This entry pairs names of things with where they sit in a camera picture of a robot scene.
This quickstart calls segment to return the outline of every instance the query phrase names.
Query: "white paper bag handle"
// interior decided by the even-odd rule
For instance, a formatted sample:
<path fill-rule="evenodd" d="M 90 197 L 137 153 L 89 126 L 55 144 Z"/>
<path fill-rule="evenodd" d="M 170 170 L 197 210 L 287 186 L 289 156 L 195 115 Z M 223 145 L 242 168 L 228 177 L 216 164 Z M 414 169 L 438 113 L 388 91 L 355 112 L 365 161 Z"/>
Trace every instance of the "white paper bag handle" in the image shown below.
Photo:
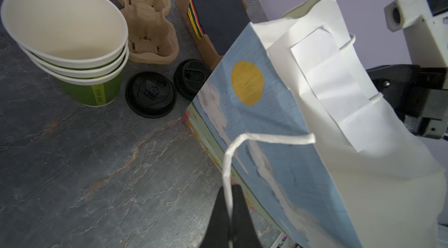
<path fill-rule="evenodd" d="M 290 145 L 308 145 L 316 143 L 314 133 L 302 136 L 289 135 L 272 135 L 272 134 L 258 134 L 258 133 L 243 133 L 240 134 L 232 143 L 229 144 L 224 154 L 223 162 L 223 187 L 224 199 L 227 207 L 229 221 L 232 222 L 233 212 L 233 197 L 232 185 L 230 181 L 230 171 L 232 169 L 232 157 L 235 150 L 246 140 L 255 140 L 267 143 L 276 144 L 290 144 Z"/>
<path fill-rule="evenodd" d="M 350 35 L 350 41 L 348 41 L 345 45 L 343 45 L 342 48 L 339 49 L 340 51 L 343 51 L 344 49 L 348 48 L 349 46 L 355 43 L 356 41 L 355 34 L 349 33 L 349 35 Z"/>

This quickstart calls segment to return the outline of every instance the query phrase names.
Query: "yellow circle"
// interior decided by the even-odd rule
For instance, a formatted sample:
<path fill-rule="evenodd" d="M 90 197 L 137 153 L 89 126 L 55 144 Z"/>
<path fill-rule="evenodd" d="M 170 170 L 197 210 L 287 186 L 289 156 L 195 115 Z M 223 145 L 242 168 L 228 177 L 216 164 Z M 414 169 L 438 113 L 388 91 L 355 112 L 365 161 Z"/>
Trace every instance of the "yellow circle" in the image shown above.
<path fill-rule="evenodd" d="M 254 64 L 239 61 L 232 69 L 232 87 L 243 104 L 255 105 L 263 94 L 263 74 Z"/>

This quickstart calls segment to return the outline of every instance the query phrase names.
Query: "paper bag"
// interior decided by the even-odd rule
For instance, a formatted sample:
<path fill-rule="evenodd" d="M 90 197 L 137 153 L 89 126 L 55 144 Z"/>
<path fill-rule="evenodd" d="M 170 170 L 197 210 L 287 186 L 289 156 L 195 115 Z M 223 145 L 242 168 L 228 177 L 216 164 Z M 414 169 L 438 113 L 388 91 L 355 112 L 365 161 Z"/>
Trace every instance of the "paper bag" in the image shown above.
<path fill-rule="evenodd" d="M 242 133 L 315 134 L 249 140 L 232 160 L 249 206 L 304 248 L 436 247 L 444 170 L 378 94 L 336 0 L 286 16 L 244 29 L 187 125 L 220 170 Z"/>

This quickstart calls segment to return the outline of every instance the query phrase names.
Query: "black coffee cup lid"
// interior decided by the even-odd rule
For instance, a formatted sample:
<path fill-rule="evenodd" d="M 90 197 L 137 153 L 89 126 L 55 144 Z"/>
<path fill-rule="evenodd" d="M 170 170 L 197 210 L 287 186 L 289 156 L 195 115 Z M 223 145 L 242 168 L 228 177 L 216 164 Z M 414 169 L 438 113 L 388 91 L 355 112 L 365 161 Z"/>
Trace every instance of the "black coffee cup lid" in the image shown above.
<path fill-rule="evenodd" d="M 174 85 L 185 99 L 193 100 L 210 77 L 211 70 L 202 61 L 187 59 L 182 61 L 174 73 Z"/>
<path fill-rule="evenodd" d="M 166 116 L 176 104 L 176 90 L 163 75 L 141 72 L 126 85 L 126 101 L 132 111 L 142 117 Z"/>

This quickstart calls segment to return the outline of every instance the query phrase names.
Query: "cardboard cup holder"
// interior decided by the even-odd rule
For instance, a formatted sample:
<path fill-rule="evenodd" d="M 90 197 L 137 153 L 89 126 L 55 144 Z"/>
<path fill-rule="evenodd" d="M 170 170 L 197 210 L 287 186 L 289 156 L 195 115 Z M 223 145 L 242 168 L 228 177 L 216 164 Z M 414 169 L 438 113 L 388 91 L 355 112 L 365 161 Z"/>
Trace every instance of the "cardboard cup holder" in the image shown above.
<path fill-rule="evenodd" d="M 176 30 L 165 18 L 170 0 L 118 0 L 129 29 L 129 60 L 170 64 L 179 54 Z"/>

